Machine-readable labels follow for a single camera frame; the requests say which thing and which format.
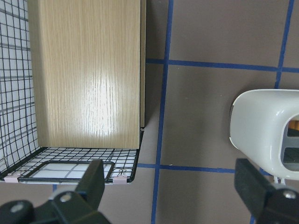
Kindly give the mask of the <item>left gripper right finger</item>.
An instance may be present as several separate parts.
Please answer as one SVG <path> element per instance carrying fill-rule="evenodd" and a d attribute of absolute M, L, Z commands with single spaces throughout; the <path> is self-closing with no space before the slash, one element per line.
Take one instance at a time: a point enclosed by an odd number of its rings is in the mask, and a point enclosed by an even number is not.
<path fill-rule="evenodd" d="M 269 182 L 248 159 L 236 160 L 234 186 L 257 224 L 299 222 L 299 192 Z"/>

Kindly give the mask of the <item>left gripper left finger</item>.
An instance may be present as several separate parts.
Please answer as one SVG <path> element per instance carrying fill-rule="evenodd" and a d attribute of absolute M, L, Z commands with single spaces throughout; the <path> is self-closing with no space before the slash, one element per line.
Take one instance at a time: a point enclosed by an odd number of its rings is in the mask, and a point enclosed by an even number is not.
<path fill-rule="evenodd" d="M 74 190 L 61 192 L 51 200 L 59 224 L 103 224 L 98 211 L 105 189 L 103 162 L 90 162 Z"/>

